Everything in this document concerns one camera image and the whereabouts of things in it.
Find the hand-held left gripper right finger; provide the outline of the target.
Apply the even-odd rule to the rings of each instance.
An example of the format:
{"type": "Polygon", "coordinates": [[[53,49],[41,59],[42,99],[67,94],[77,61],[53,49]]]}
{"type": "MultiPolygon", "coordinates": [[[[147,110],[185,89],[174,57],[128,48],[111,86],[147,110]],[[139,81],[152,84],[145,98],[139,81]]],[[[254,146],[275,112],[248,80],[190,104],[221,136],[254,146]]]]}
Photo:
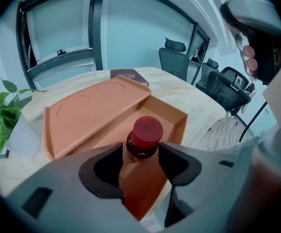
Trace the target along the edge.
{"type": "Polygon", "coordinates": [[[172,185],[164,232],[226,233],[258,141],[215,151],[160,143],[158,163],[172,185]]]}

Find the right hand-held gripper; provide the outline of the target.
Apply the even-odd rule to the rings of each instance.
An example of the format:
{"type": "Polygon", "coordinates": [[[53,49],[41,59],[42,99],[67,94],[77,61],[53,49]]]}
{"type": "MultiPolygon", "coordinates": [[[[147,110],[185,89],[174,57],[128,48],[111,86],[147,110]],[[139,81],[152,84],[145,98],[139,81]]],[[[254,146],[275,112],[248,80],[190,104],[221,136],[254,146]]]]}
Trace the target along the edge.
{"type": "Polygon", "coordinates": [[[251,76],[269,84],[281,68],[281,19],[276,7],[265,0],[228,0],[221,4],[220,13],[234,36],[242,61],[248,60],[243,37],[255,51],[258,68],[251,76]]]}

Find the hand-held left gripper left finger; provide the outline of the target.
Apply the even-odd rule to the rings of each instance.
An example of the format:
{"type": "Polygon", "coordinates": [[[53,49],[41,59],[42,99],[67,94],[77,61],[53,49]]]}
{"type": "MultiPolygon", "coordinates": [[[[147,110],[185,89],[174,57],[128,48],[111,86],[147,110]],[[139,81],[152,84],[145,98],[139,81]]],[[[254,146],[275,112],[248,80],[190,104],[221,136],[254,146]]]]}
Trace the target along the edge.
{"type": "Polygon", "coordinates": [[[119,187],[123,146],[52,161],[18,185],[8,206],[35,233],[143,233],[119,187]]]}

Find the person's right hand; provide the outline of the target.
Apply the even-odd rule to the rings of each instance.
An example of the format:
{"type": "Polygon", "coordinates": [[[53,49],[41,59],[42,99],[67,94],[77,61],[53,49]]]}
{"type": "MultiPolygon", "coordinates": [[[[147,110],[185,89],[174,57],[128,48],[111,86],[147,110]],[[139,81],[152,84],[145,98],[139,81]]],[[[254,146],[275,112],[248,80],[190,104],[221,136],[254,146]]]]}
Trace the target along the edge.
{"type": "Polygon", "coordinates": [[[248,68],[249,74],[254,76],[258,68],[258,63],[255,59],[255,50],[250,45],[246,45],[243,47],[243,53],[247,58],[246,67],[248,68]]]}

